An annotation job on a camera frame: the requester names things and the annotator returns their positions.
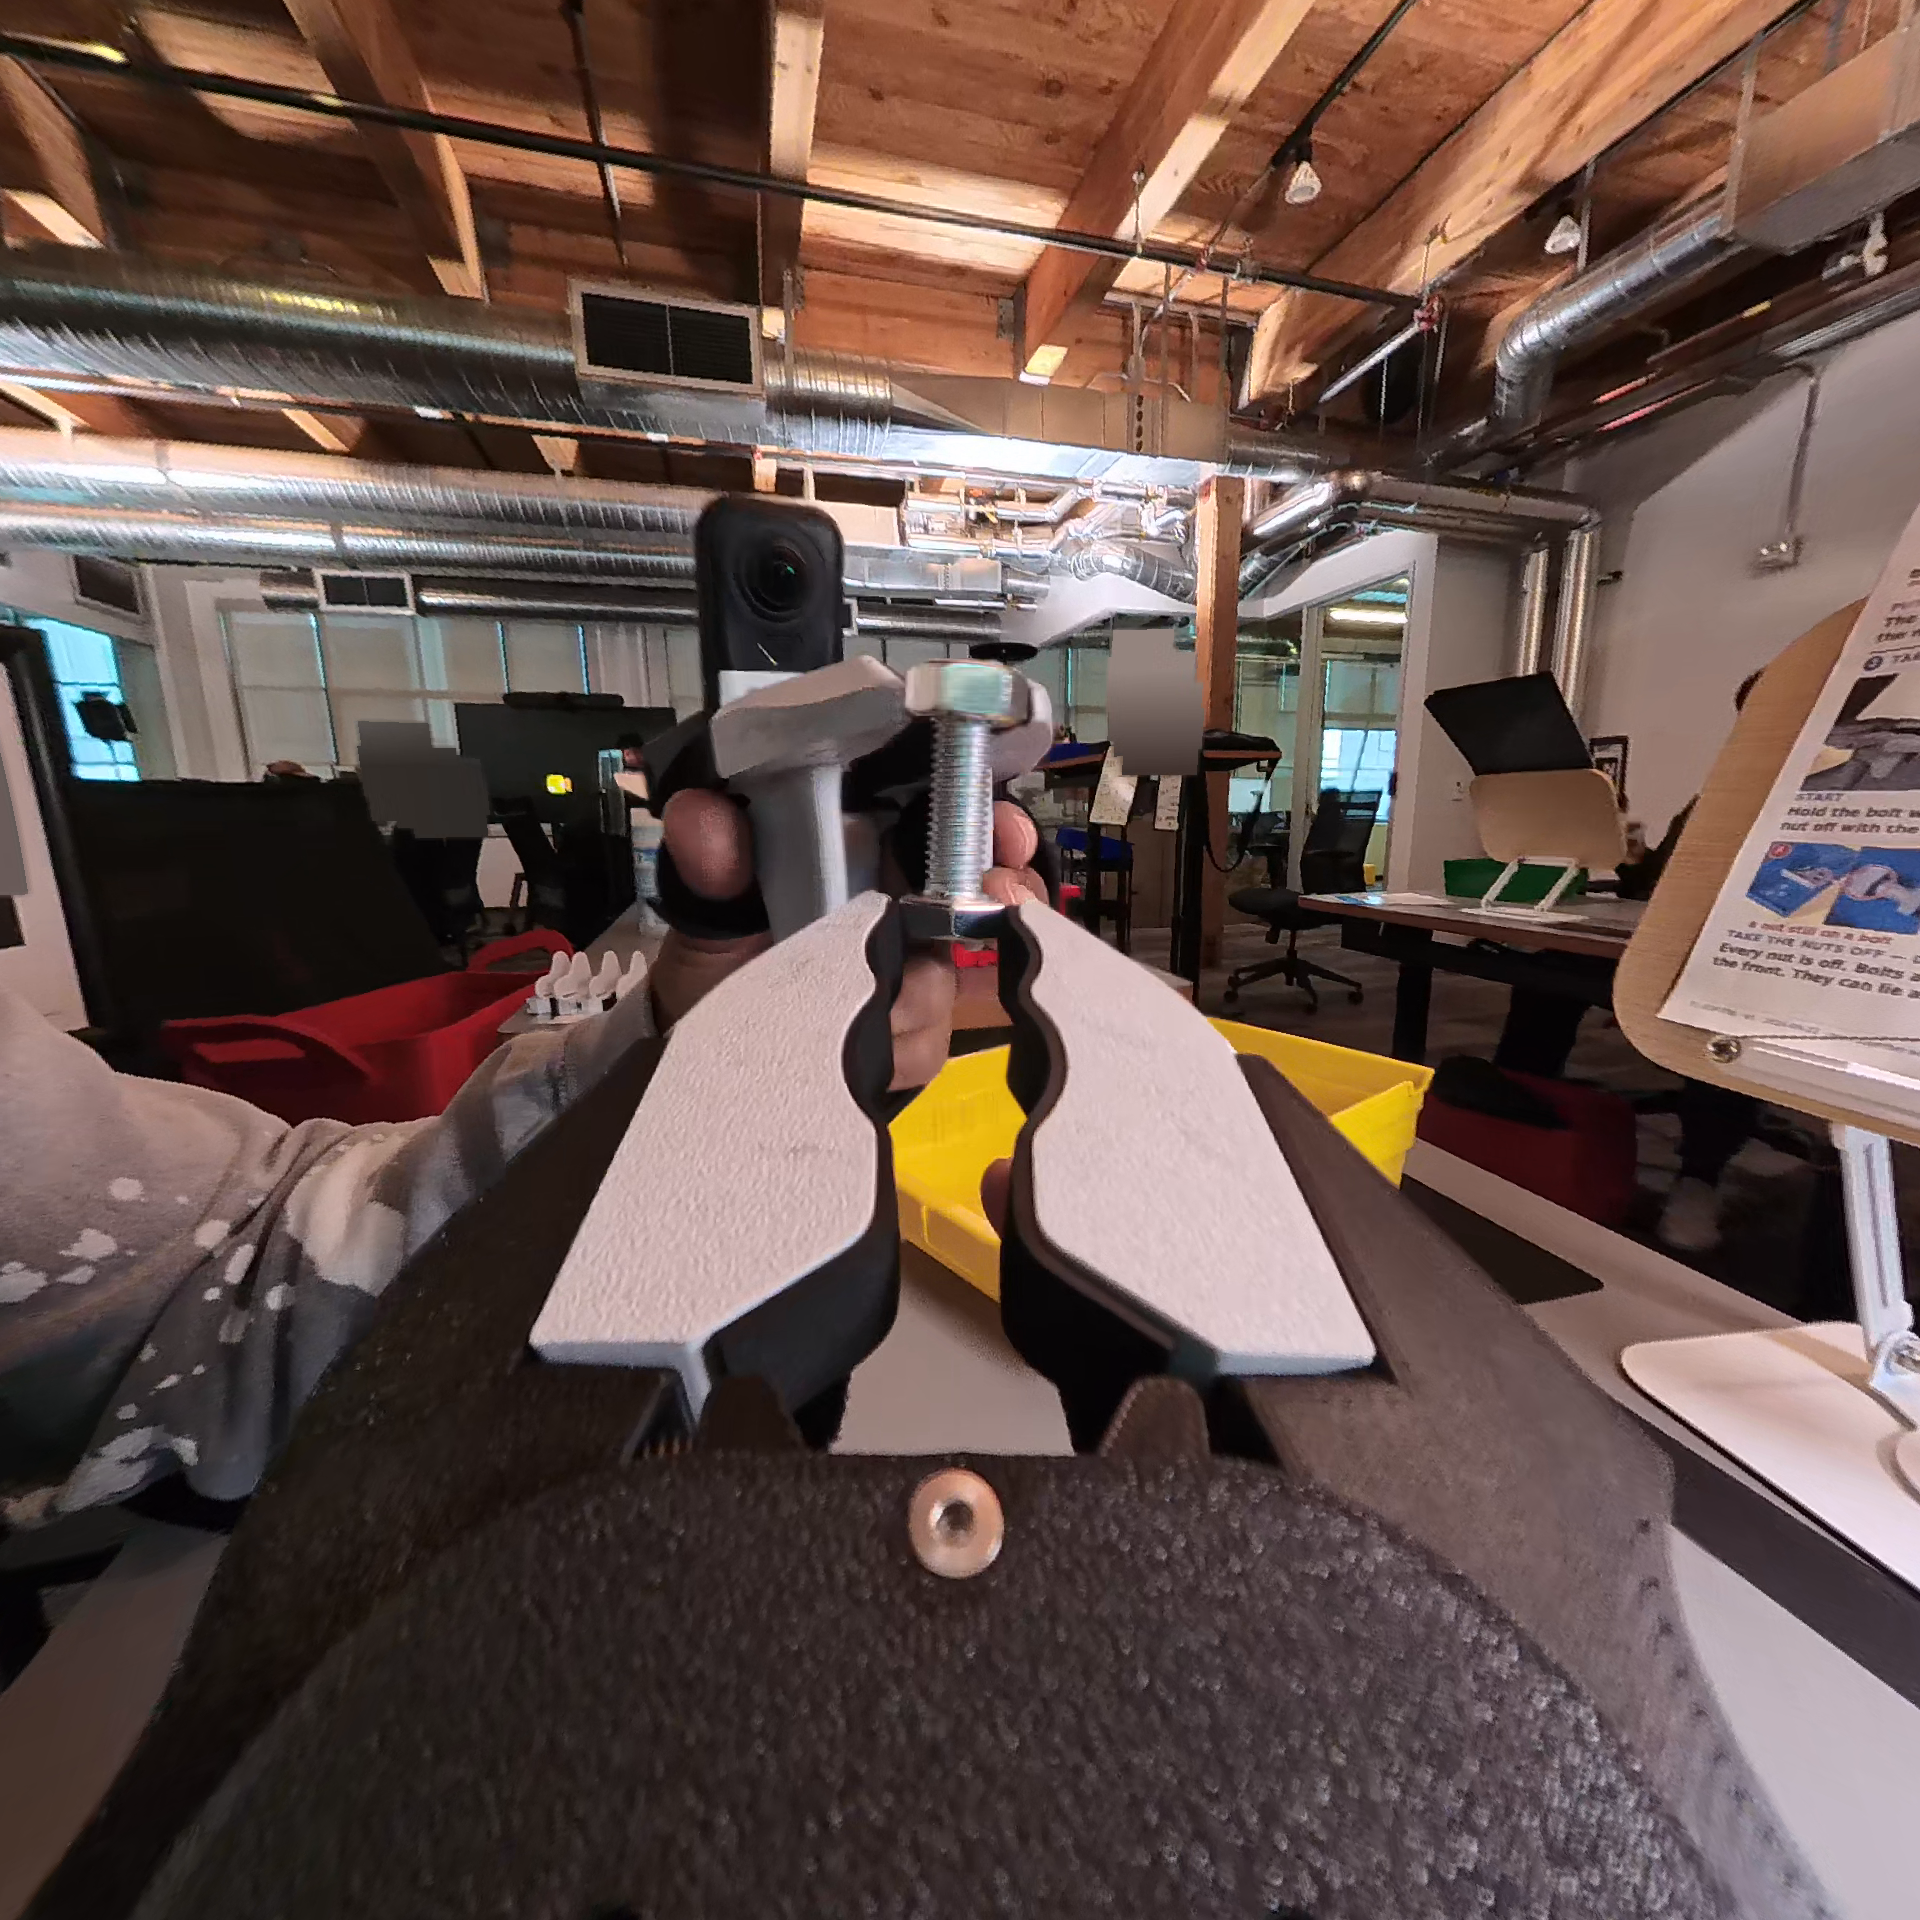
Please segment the person's left hand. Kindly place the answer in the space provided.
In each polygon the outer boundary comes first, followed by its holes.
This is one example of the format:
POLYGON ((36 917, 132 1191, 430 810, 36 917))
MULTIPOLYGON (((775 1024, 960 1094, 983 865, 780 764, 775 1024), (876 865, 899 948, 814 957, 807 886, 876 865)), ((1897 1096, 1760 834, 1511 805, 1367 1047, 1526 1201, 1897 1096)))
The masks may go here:
MULTIPOLYGON (((999 904, 1058 900, 1058 865, 1041 856, 1038 825, 1012 804, 995 804, 995 865, 983 895, 999 904)), ((755 831, 722 792, 681 791, 662 810, 662 858, 687 891, 710 904, 736 904, 755 891, 755 831)), ((736 940, 665 931, 651 965, 656 1028, 672 1028, 722 978, 766 951, 766 933, 736 940)), ((956 962, 943 944, 919 944, 906 957, 893 1001, 893 1090, 922 1090, 947 1061, 956 1010, 956 962)))

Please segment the storage shelf with blue bins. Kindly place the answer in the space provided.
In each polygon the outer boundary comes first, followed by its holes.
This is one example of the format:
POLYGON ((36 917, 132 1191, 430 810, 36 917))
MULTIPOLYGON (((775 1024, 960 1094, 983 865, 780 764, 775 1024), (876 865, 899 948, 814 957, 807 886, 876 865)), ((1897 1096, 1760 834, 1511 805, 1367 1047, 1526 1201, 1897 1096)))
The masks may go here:
POLYGON ((1075 895, 1082 924, 1092 933, 1109 933, 1129 953, 1134 948, 1134 872, 1137 852, 1126 834, 1137 810, 1137 772, 1126 771, 1117 748, 1056 741, 1041 759, 1047 788, 1084 791, 1084 818, 1056 828, 1063 889, 1075 895))

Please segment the yellow plastic bin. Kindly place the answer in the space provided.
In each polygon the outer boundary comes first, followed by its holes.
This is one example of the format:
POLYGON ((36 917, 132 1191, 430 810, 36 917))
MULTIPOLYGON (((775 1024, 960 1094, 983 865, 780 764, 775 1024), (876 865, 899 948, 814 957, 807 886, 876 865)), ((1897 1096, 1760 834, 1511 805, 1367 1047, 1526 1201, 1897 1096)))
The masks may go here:
MULTIPOLYGON (((1246 1022, 1213 1024, 1237 1053, 1271 1061, 1390 1185, 1400 1185, 1430 1067, 1246 1022)), ((980 1207, 980 1177, 995 1159, 1012 1155, 1022 1127, 1006 1065, 1006 1044, 954 1053, 893 1121, 900 1244, 987 1300, 999 1300, 999 1236, 980 1207)))

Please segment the black office chair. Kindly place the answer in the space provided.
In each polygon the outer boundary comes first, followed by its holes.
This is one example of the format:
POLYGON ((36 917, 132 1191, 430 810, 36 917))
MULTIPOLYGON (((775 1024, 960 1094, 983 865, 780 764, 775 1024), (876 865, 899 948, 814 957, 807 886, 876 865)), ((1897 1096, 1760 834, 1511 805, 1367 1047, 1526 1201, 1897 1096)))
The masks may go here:
POLYGON ((1227 895, 1227 904, 1245 917, 1263 924, 1263 938, 1271 948, 1282 948, 1279 957, 1253 965, 1240 965, 1226 978, 1226 1004, 1237 1004, 1246 986, 1263 978, 1282 978, 1288 986, 1299 989, 1316 1013, 1319 995, 1316 982, 1325 978, 1346 989, 1353 1004, 1362 1004, 1362 982, 1348 978, 1346 973, 1331 973, 1330 965, 1309 962, 1299 957, 1299 933, 1331 924, 1331 915, 1312 907, 1309 896, 1330 896, 1346 891, 1365 891, 1365 856, 1370 841, 1370 828, 1377 822, 1380 791, 1335 791, 1325 788, 1319 792, 1302 852, 1299 852, 1299 889, 1266 886, 1266 889, 1237 889, 1227 895))

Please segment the printed instruction sheet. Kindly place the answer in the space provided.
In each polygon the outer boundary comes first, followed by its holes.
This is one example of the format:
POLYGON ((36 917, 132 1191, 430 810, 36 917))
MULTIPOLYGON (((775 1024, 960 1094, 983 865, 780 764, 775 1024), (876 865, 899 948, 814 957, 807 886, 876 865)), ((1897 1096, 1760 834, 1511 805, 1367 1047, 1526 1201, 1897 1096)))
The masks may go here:
POLYGON ((1661 1013, 1733 1040, 1917 1053, 1917 520, 1797 722, 1661 1013))

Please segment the wooden board on white stand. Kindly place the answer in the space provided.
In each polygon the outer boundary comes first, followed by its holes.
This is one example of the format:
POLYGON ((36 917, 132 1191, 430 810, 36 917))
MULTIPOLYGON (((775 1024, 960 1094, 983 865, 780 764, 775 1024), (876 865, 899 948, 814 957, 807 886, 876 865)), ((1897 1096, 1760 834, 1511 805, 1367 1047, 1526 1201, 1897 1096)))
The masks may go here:
POLYGON ((1553 917, 1575 875, 1616 872, 1620 792, 1551 673, 1434 690, 1424 708, 1469 764, 1474 822, 1499 862, 1479 909, 1553 917))

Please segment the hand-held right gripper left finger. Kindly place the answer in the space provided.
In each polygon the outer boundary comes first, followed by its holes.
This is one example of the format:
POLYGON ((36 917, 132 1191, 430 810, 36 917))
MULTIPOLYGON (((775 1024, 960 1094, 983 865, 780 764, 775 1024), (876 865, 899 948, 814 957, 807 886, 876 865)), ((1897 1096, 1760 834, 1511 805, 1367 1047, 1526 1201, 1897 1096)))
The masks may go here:
POLYGON ((900 920, 863 891, 681 1016, 560 1268, 542 1360, 729 1376, 800 1414, 899 1311, 884 1099, 900 920))

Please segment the silver hex bolt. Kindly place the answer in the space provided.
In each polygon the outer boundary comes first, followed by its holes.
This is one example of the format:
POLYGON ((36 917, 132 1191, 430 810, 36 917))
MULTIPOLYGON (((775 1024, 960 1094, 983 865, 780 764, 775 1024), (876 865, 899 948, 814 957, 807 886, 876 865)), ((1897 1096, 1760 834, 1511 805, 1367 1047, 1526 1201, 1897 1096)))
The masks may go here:
POLYGON ((912 948, 994 940, 1001 900, 987 891, 995 831, 994 724, 980 716, 935 722, 924 880, 899 900, 912 948))

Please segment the silver ventilation duct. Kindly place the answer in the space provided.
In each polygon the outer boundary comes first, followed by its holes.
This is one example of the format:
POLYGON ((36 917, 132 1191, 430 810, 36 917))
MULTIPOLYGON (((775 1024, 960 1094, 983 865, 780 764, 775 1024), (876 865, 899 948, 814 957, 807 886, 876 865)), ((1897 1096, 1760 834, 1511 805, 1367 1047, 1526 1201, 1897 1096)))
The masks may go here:
MULTIPOLYGON (((1521 549, 1571 549, 1600 529, 1596 505, 1571 492, 1335 466, 1325 443, 1245 432, 1197 402, 1172 404, 1165 436, 1137 440, 1121 395, 900 374, 821 348, 763 354, 750 310, 598 280, 540 312, 29 251, 2 264, 2 371, 74 399, 390 412, 954 482, 847 534, 856 596, 1031 603, 1056 579, 1109 575, 1190 603, 1191 509, 1218 475, 1282 489, 1245 534, 1245 593, 1331 529, 1418 525, 1521 549)), ((713 500, 671 482, 2 432, 2 549, 92 562, 479 575, 562 584, 581 603, 622 591, 687 603, 692 525, 713 500)))

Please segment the red ottoman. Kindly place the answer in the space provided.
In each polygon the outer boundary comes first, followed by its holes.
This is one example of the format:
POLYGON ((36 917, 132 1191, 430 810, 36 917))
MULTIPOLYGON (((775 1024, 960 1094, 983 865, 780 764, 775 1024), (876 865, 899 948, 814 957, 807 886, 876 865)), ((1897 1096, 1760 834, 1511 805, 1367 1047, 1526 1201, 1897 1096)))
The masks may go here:
POLYGON ((1418 1135, 1600 1227, 1622 1227, 1639 1191, 1639 1127, 1625 1096, 1476 1056, 1447 1056, 1418 1135))

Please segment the black monitor on stand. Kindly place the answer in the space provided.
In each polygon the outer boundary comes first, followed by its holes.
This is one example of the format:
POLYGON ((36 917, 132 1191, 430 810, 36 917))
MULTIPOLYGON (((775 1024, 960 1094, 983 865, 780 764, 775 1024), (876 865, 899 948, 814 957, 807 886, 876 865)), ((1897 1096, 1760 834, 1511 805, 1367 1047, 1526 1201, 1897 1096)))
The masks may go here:
POLYGON ((598 757, 622 753, 677 729, 672 708, 635 708, 598 693, 514 693, 501 702, 457 702, 453 735, 483 771, 492 800, 577 800, 594 791, 598 757))

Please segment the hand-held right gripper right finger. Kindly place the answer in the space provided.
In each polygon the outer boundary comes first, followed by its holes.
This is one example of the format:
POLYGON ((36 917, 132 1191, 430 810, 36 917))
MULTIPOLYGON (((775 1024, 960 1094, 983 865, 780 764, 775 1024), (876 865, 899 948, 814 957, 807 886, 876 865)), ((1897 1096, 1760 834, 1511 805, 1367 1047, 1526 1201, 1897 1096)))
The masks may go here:
POLYGON ((999 931, 1022 1111, 999 1216, 999 1320, 1099 1434, 1134 1383, 1367 1371, 1377 1340, 1260 1090, 1288 1080, 1045 904, 999 931))

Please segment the silver hex nut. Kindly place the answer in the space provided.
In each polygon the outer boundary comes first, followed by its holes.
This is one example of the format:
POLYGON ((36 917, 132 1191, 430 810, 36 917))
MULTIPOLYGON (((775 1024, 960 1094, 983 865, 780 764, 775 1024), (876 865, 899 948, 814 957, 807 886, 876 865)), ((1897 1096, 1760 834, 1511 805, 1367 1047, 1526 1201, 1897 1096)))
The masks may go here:
POLYGON ((927 659, 906 673, 906 712, 1012 730, 1031 718, 1031 683, 995 659, 927 659))

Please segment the wooden office desk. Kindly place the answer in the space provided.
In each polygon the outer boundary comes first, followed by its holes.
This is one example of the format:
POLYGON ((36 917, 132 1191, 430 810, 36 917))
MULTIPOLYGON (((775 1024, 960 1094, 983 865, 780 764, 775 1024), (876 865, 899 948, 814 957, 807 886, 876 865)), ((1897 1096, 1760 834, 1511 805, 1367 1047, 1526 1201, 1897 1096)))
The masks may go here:
POLYGON ((1331 917, 1353 953, 1398 965, 1390 1053, 1412 1065, 1428 1061, 1437 975, 1467 975, 1579 1013, 1609 1010, 1616 965, 1645 909, 1645 900, 1614 895, 1511 909, 1412 891, 1305 891, 1299 904, 1331 917))

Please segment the red tote bag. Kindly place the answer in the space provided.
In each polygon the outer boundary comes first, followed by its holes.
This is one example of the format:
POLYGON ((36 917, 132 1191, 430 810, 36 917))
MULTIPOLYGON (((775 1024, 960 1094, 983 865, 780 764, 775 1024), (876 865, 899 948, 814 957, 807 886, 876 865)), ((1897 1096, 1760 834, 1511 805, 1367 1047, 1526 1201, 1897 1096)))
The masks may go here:
POLYGON ((289 1122, 417 1121, 501 1047, 501 1024, 575 948, 529 931, 483 948, 466 968, 434 973, 289 1016, 167 1022, 160 1050, 186 1085, 226 1090, 289 1122))

